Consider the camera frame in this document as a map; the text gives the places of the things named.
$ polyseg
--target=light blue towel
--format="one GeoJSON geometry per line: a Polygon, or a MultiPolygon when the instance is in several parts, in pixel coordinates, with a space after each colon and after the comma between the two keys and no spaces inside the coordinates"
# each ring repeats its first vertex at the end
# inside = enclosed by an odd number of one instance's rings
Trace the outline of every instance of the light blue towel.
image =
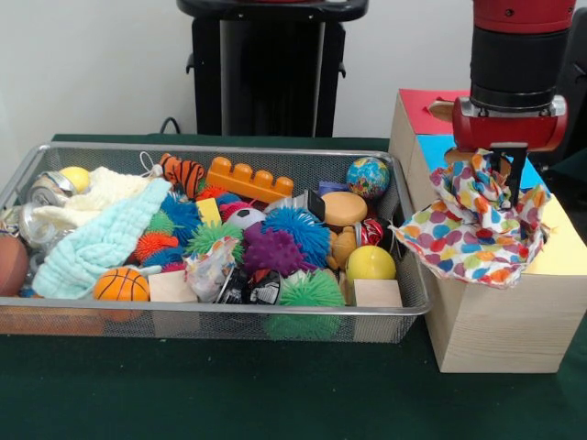
{"type": "Polygon", "coordinates": [[[165,180],[155,179],[141,194],[109,207],[66,236],[39,268],[33,290],[45,298],[86,296],[104,272],[121,266],[135,250],[170,188],[165,180]]]}

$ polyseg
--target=black stand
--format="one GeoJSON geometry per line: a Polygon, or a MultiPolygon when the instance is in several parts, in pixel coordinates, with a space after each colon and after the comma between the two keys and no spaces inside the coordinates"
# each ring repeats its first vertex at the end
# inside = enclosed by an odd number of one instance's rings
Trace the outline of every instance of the black stand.
{"type": "Polygon", "coordinates": [[[345,30],[368,0],[177,0],[194,17],[198,133],[331,137],[345,30]]]}

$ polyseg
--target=wire mesh basket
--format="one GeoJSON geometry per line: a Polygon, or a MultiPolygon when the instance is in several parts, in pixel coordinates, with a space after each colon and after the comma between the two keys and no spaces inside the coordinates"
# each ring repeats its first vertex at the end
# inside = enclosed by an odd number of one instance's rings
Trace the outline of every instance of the wire mesh basket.
{"type": "MultiPolygon", "coordinates": [[[[267,148],[180,147],[154,145],[59,143],[33,149],[0,193],[0,206],[26,202],[43,171],[68,166],[94,170],[104,166],[121,173],[144,172],[140,151],[154,160],[164,152],[197,160],[208,167],[216,156],[248,163],[295,182],[294,195],[319,181],[344,182],[349,165],[361,157],[384,161],[391,184],[378,203],[378,215],[401,224],[413,210],[399,162],[376,151],[267,148]]],[[[398,343],[418,315],[431,307],[424,268],[414,254],[397,244],[391,249],[404,307],[287,307],[177,302],[97,302],[0,297],[0,333],[63,336],[130,336],[199,339],[274,339],[332,342],[398,343]]]]}

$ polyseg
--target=green tablecloth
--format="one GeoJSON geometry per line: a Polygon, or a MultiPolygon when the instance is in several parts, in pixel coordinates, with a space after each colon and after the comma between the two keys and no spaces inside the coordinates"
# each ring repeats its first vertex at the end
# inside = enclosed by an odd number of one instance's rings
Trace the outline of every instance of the green tablecloth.
{"type": "MultiPolygon", "coordinates": [[[[210,137],[58,140],[267,146],[210,137]]],[[[382,139],[280,139],[386,149],[382,139]]],[[[2,438],[587,438],[587,324],[558,375],[442,375],[398,346],[0,337],[2,438]]]]}

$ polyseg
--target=orange lego brick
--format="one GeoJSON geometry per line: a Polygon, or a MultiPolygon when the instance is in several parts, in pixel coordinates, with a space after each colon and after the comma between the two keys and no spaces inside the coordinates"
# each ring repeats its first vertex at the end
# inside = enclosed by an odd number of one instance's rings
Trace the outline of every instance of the orange lego brick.
{"type": "Polygon", "coordinates": [[[273,175],[259,170],[253,176],[253,169],[246,163],[238,163],[232,170],[232,163],[227,158],[217,157],[212,160],[208,176],[208,185],[224,188],[234,194],[272,204],[283,197],[291,197],[294,181],[279,177],[273,185],[273,175]]]}

